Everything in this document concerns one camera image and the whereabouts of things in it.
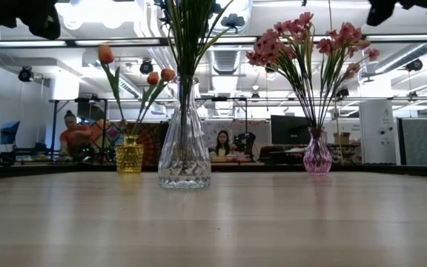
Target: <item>black monitor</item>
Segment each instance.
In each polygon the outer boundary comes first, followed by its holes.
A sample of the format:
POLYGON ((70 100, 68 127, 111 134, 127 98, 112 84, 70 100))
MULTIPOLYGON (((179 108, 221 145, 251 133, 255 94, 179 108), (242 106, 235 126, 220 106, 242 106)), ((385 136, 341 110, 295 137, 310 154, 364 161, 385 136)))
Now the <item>black monitor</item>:
POLYGON ((307 145, 311 137, 308 120, 297 116, 271 116, 273 145, 307 145))

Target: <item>woman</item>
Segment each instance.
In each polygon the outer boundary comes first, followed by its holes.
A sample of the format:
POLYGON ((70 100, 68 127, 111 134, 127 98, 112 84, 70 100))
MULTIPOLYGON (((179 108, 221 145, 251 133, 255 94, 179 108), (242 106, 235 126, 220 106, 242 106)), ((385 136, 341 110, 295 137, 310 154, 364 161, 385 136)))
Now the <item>woman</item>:
POLYGON ((228 140, 228 132, 223 130, 216 137, 215 154, 217 156, 227 156, 230 154, 230 145, 228 140))
POLYGON ((64 119, 67 130, 60 135, 60 155, 74 157, 81 148, 90 144, 92 133, 87 125, 77 125, 72 111, 67 111, 64 119))

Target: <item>pink glass vase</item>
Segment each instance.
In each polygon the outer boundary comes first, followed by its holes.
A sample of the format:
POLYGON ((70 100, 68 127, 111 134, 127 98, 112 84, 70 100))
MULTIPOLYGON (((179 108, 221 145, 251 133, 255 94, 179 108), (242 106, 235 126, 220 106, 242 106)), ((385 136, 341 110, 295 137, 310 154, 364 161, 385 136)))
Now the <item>pink glass vase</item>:
POLYGON ((331 152, 321 138, 322 129, 309 128, 311 141, 304 154, 304 167, 313 176, 324 176, 332 166, 331 152))

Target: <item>wooden table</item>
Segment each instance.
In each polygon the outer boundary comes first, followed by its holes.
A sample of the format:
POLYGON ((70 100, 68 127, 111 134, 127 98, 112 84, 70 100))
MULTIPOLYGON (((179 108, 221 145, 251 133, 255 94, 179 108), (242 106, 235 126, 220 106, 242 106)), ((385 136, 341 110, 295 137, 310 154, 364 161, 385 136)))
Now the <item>wooden table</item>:
POLYGON ((0 267, 427 266, 427 178, 156 174, 0 179, 0 267))

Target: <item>tall vase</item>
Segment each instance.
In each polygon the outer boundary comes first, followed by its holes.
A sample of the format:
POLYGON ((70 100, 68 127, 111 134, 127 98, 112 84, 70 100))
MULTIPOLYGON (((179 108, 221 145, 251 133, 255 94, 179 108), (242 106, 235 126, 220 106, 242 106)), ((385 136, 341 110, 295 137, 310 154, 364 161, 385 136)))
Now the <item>tall vase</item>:
POLYGON ((137 135, 125 134, 124 144, 116 147, 116 170, 119 173, 141 172, 145 147, 136 144, 137 139, 137 135))
POLYGON ((159 160, 159 185, 169 189, 205 188, 211 183, 211 162, 195 103, 195 81, 176 81, 179 95, 159 160))
POLYGON ((304 167, 313 176, 324 176, 332 166, 332 155, 322 140, 322 129, 309 128, 311 141, 304 154, 304 167))

